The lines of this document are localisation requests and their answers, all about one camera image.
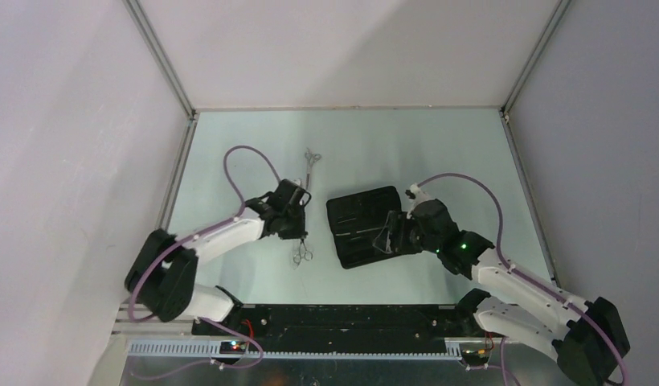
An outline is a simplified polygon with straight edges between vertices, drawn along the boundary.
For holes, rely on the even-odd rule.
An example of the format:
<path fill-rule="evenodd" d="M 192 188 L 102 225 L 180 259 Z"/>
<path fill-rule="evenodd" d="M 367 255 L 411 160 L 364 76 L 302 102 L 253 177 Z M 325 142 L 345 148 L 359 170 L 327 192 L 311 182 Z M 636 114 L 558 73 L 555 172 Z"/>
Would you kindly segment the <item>black zippered tool case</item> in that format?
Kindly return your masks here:
<path fill-rule="evenodd" d="M 386 223 L 389 211 L 403 211 L 393 186 L 344 195 L 326 202 L 327 219 L 340 265 L 344 269 L 384 261 L 406 253 L 380 253 L 373 239 Z"/>

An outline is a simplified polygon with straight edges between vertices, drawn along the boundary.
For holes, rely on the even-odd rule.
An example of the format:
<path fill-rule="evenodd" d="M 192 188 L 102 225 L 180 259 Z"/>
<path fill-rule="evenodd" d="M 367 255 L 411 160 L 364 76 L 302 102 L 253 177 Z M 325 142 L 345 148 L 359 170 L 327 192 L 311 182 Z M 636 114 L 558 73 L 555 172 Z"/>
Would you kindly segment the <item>silver thinning scissors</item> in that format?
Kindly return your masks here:
<path fill-rule="evenodd" d="M 313 252 L 309 249 L 306 240 L 301 239 L 295 243 L 293 247 L 292 263 L 296 268 L 304 261 L 311 261 L 313 259 Z"/>

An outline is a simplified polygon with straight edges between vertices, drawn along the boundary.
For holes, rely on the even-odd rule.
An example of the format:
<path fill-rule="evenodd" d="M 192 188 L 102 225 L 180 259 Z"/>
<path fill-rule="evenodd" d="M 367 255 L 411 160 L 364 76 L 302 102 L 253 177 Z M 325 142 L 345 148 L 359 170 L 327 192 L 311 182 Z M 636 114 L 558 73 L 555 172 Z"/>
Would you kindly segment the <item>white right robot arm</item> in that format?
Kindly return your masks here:
<path fill-rule="evenodd" d="M 438 199 L 410 212 L 389 211 L 375 246 L 389 254 L 433 253 L 449 272 L 479 284 L 456 304 L 459 331 L 519 341 L 554 360 L 578 385 L 612 384 L 630 351 L 612 302 L 602 297 L 590 302 L 502 260 L 499 247 L 459 229 Z"/>

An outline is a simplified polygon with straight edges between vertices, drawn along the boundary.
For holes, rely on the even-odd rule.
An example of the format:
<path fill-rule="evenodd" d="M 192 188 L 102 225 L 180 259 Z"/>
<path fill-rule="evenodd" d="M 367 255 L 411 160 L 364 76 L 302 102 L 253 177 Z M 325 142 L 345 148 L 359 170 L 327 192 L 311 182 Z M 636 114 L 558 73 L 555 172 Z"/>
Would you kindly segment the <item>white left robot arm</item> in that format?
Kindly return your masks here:
<path fill-rule="evenodd" d="M 182 239 L 163 228 L 152 231 L 125 278 L 129 318 L 138 320 L 134 307 L 141 304 L 162 322 L 207 319 L 222 334 L 233 335 L 243 324 L 237 298 L 219 286 L 197 284 L 197 272 L 207 262 L 269 236 L 305 239 L 305 208 L 311 199 L 301 185 L 282 179 L 274 191 L 244 201 L 231 218 Z"/>

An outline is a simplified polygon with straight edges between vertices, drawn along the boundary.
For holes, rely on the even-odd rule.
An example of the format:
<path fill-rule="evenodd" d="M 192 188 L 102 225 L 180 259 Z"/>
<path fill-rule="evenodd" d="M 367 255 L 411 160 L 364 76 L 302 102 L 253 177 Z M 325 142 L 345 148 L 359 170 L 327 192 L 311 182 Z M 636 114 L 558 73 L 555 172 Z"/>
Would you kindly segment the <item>silver hair scissors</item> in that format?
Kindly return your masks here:
<path fill-rule="evenodd" d="M 322 158 L 321 154 L 313 152 L 310 148 L 306 149 L 305 152 L 305 161 L 306 161 L 306 171 L 305 171 L 305 184 L 304 187 L 307 191 L 310 190 L 310 183 L 312 180 L 312 173 L 314 165 L 320 161 Z"/>

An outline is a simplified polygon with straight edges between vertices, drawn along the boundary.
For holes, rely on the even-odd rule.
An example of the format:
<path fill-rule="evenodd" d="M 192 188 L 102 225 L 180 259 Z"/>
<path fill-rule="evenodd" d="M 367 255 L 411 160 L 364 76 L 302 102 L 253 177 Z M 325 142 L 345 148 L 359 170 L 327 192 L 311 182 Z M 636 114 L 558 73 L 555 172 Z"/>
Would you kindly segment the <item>aluminium frame rail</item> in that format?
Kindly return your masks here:
<path fill-rule="evenodd" d="M 162 197 L 160 212 L 158 219 L 155 224 L 155 229 L 159 229 L 164 224 L 165 216 L 168 211 L 169 204 L 171 202 L 172 191 L 174 190 L 174 183 L 176 181 L 176 175 L 179 172 L 180 166 L 182 165 L 183 154 L 186 152 L 186 149 L 190 142 L 190 136 L 194 131 L 194 123 L 196 121 L 196 115 L 193 113 L 188 117 L 186 126 L 183 128 L 180 140 L 178 143 L 178 150 L 174 157 L 174 160 L 171 164 L 170 172 L 167 175 L 167 184 L 166 189 Z M 145 242 L 141 246 L 140 252 L 137 254 L 135 261 L 133 262 L 129 273 L 126 275 L 124 286 L 131 294 L 131 297 L 128 300 L 129 308 L 132 304 L 141 304 L 141 293 L 135 293 L 135 290 L 139 289 L 138 284 L 142 274 L 145 272 L 146 268 L 151 264 L 152 260 L 156 257 L 156 253 L 150 251 L 152 244 L 151 236 L 154 231 L 151 231 L 150 234 L 146 237 Z"/>

